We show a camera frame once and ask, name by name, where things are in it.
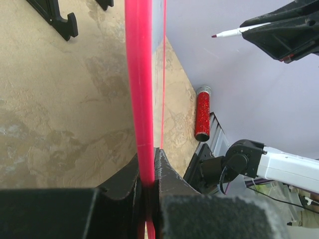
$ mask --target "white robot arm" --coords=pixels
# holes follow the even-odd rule
[[[264,147],[257,175],[319,193],[319,161],[315,159]]]
[[[219,160],[222,166],[219,174],[220,186],[225,181],[233,180],[238,174],[243,174],[251,178],[258,176],[283,182],[319,194],[318,160],[285,153],[247,139],[234,143]],[[212,167],[207,168],[212,174]]]

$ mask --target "cable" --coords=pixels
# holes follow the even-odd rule
[[[223,168],[223,171],[221,172],[220,174],[220,178],[219,178],[219,187],[220,187],[220,191],[222,192],[222,194],[225,195],[225,192],[224,192],[224,188],[223,188],[223,182],[224,182],[224,179],[225,179],[225,175],[227,173],[227,170],[228,170],[228,167],[225,166]]]
[[[306,208],[306,207],[304,207],[304,206],[300,206],[300,205],[298,205],[298,204],[294,204],[294,203],[291,203],[291,202],[286,202],[286,201],[282,201],[282,200],[273,198],[273,197],[271,197],[271,196],[269,196],[269,195],[267,195],[267,194],[265,194],[265,193],[259,192],[258,190],[255,190],[255,189],[252,189],[252,188],[248,188],[248,189],[250,189],[250,190],[252,190],[252,191],[255,191],[256,193],[260,193],[260,194],[262,194],[262,195],[264,195],[264,196],[266,196],[266,197],[268,197],[268,198],[270,198],[270,199],[272,199],[272,200],[275,200],[275,201],[277,201],[277,202],[290,204],[290,205],[293,205],[293,206],[296,206],[296,207],[303,208],[303,209],[305,209],[305,210],[311,211],[311,212],[313,212],[313,213],[319,214],[319,212],[316,212],[315,210],[311,210],[311,209]]]
[[[257,186],[256,186],[256,183],[255,183],[254,179],[252,178],[251,180],[253,181],[253,184],[254,184],[254,186],[255,186],[255,189],[257,190]]]
[[[255,180],[255,184],[256,185],[265,185],[265,184],[268,184],[268,183],[271,183],[271,182],[273,182],[273,181],[271,181],[271,180],[267,180],[267,181],[258,181],[257,182],[257,180]],[[251,187],[251,186],[254,186],[254,184],[253,184],[253,182],[251,181],[251,182],[247,182],[247,183],[245,183],[246,184],[246,187],[248,188],[248,187]]]
[[[230,183],[227,183],[227,186],[226,186],[226,189],[225,189],[225,195],[227,195],[227,194],[228,194],[228,190],[229,190],[229,188],[230,188]]]
[[[314,205],[314,206],[316,206],[316,207],[319,207],[319,203],[316,202],[315,200],[313,200],[313,201],[311,202],[311,205]]]

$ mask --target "black wire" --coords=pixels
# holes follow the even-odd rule
[[[311,205],[314,205],[314,206],[319,207],[319,202],[317,202],[316,200],[313,200],[313,201],[311,202]]]
[[[248,189],[253,190],[253,191],[257,192],[257,193],[260,193],[260,194],[262,194],[262,195],[264,195],[264,196],[266,196],[266,197],[269,197],[269,198],[271,198],[272,200],[275,200],[275,201],[277,201],[277,202],[290,204],[290,205],[293,205],[293,206],[296,206],[296,207],[303,208],[303,209],[305,209],[305,210],[311,211],[311,212],[313,212],[313,213],[319,214],[319,212],[316,212],[316,211],[311,210],[311,209],[309,209],[309,208],[306,208],[306,207],[304,207],[304,206],[300,206],[300,205],[298,205],[298,204],[294,204],[294,203],[291,203],[291,202],[286,202],[286,201],[282,201],[282,200],[273,198],[273,197],[271,197],[271,196],[269,196],[269,195],[267,195],[267,194],[265,194],[265,193],[259,192],[258,190],[255,190],[255,189],[252,189],[252,188],[248,188]]]
[[[220,191],[222,192],[222,194],[225,194],[224,192],[224,188],[223,188],[223,183],[224,183],[224,179],[225,179],[225,175],[227,173],[228,167],[225,166],[223,171],[221,172],[220,178],[219,178],[219,187],[220,187]]]

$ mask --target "white marker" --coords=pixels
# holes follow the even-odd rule
[[[229,36],[238,36],[241,35],[242,32],[244,31],[248,31],[250,29],[256,28],[256,27],[260,27],[260,26],[264,26],[264,25],[268,25],[271,22],[267,22],[267,23],[261,23],[261,24],[257,24],[257,25],[252,25],[252,26],[245,26],[245,27],[240,27],[234,30],[229,30],[229,31],[223,31],[219,34],[213,35],[212,37],[229,37]]]

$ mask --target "black clamp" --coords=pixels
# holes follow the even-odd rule
[[[293,1],[240,27],[271,22],[242,33],[275,60],[290,63],[311,53],[319,55],[319,0]]]
[[[66,40],[76,37],[78,26],[75,14],[69,13],[68,18],[61,17],[58,0],[27,0],[35,10]],[[103,10],[114,6],[113,0],[96,0]]]

